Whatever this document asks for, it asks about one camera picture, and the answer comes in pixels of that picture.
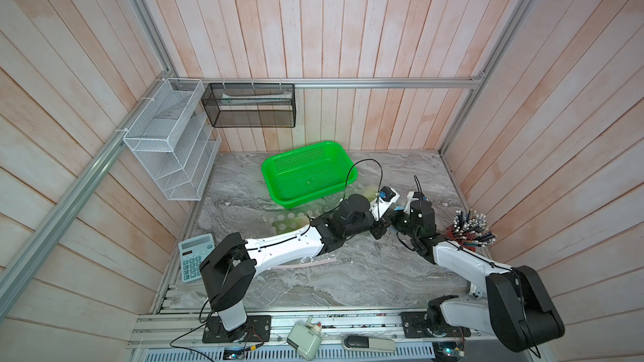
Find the clear zip bag blue seal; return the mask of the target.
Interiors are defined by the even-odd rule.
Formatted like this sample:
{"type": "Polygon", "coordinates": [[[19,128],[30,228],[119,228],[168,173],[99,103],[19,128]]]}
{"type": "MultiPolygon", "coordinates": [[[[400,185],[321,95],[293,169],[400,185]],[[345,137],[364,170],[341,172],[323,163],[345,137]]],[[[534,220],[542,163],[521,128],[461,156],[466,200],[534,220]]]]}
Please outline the clear zip bag blue seal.
{"type": "Polygon", "coordinates": [[[359,194],[363,195],[368,200],[368,202],[370,203],[370,207],[371,207],[371,202],[374,199],[376,199],[379,190],[380,189],[376,189],[375,186],[370,185],[367,188],[365,188],[362,192],[359,192],[359,194]]]}

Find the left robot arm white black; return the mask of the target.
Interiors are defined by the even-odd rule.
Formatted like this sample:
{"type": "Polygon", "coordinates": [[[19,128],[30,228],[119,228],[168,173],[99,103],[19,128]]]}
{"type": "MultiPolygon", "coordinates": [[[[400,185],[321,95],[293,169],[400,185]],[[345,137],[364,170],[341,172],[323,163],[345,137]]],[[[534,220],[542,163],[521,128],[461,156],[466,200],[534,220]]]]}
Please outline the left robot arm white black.
{"type": "Polygon", "coordinates": [[[384,187],[373,201],[352,194],[296,231],[247,240],[238,232],[229,234],[199,266],[211,311],[226,332],[240,328],[247,321],[243,298],[255,276],[291,261],[331,253],[363,232],[379,239],[390,226],[387,211],[399,197],[384,187]]]}

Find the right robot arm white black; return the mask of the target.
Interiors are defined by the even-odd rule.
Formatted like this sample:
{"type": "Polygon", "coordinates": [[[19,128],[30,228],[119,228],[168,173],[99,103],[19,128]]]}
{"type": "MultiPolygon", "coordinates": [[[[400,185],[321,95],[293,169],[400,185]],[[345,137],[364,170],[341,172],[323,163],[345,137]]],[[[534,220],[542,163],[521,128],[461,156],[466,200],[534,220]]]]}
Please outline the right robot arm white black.
{"type": "Polygon", "coordinates": [[[495,335],[516,353],[565,336],[565,323],[533,268],[498,263],[439,234],[426,199],[411,199],[408,207],[391,211],[390,220],[395,231],[409,238],[412,251],[480,291],[477,297],[445,295],[429,301],[429,335],[444,337],[468,328],[495,335]]]}

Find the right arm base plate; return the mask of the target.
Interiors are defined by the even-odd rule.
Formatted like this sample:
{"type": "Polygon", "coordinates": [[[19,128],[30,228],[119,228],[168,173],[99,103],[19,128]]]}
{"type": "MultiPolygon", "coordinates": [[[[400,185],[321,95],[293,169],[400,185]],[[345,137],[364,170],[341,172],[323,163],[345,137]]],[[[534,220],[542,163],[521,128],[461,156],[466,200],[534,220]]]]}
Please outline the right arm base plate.
{"type": "Polygon", "coordinates": [[[402,312],[402,329],[407,339],[421,338],[460,338],[471,337],[469,328],[456,327],[446,323],[440,315],[434,316],[430,312],[402,312]]]}

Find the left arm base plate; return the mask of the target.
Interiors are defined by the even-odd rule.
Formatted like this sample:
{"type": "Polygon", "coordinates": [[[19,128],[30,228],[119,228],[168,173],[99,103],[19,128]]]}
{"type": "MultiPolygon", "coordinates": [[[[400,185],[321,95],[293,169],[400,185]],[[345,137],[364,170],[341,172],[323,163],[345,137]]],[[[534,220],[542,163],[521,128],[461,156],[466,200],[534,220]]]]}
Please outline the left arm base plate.
{"type": "Polygon", "coordinates": [[[219,316],[212,316],[206,322],[202,342],[204,344],[266,343],[270,339],[271,323],[270,315],[251,315],[241,326],[228,331],[219,316]]]}

